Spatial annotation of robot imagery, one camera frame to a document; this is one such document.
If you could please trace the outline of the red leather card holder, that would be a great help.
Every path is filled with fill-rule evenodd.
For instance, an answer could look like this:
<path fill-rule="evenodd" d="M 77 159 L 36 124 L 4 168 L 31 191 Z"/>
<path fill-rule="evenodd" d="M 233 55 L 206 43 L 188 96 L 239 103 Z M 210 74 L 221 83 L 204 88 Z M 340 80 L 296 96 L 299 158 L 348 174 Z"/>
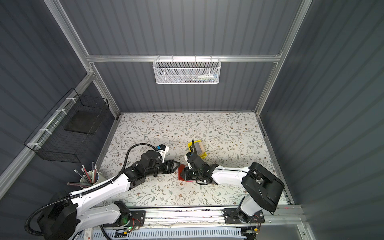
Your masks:
<path fill-rule="evenodd" d="M 185 166 L 186 165 L 180 165 L 179 168 L 178 168 L 178 179 L 179 181 L 184 181 L 184 169 L 185 169 Z M 190 174 L 191 177 L 193 177 L 194 181 L 196 180 L 196 176 L 195 174 Z"/>

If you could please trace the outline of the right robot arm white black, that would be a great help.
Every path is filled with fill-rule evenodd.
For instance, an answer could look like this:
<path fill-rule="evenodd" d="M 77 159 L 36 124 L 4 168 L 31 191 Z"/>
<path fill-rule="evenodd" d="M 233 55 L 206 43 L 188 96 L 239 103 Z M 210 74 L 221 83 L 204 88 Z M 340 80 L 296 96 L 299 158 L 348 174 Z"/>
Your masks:
<path fill-rule="evenodd" d="M 242 186 L 247 195 L 242 198 L 233 215 L 224 214 L 241 223 L 256 221 L 262 223 L 261 211 L 274 213 L 277 209 L 285 184 L 259 163 L 249 167 L 229 168 L 209 165 L 196 154 L 186 155 L 187 164 L 178 168 L 179 180 L 196 182 L 199 185 Z"/>

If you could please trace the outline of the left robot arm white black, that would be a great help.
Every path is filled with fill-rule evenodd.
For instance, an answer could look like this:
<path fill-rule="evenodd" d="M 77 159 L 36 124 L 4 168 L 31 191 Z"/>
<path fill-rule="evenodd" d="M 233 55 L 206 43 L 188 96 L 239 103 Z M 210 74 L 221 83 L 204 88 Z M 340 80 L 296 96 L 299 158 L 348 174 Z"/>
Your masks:
<path fill-rule="evenodd" d="M 116 201 L 106 209 L 98 204 L 120 193 L 127 192 L 145 182 L 148 176 L 172 174 L 180 162 L 167 160 L 164 145 L 142 154 L 130 167 L 99 184 L 69 194 L 59 192 L 45 206 L 28 216 L 24 228 L 33 236 L 46 240 L 67 240 L 83 230 L 104 225 L 125 226 L 130 220 L 130 210 L 122 201 Z"/>

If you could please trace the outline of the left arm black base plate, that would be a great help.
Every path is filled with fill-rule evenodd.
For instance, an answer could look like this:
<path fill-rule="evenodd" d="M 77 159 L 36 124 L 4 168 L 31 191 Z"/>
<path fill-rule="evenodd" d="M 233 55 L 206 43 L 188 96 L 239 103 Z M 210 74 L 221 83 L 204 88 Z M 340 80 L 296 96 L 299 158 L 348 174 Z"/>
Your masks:
<path fill-rule="evenodd" d="M 130 215 L 123 214 L 112 224 L 104 224 L 103 227 L 143 227 L 146 218 L 146 211 L 130 211 Z"/>

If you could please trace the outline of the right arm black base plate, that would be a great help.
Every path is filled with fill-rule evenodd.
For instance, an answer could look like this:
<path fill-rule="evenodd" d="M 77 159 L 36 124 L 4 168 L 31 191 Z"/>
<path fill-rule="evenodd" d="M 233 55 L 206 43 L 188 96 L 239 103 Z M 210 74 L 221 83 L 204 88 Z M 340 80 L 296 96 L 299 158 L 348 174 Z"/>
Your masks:
<path fill-rule="evenodd" d="M 221 213 L 224 216 L 227 225 L 265 223 L 265 217 L 262 210 L 255 212 L 252 216 L 248 216 L 237 208 L 224 208 Z"/>

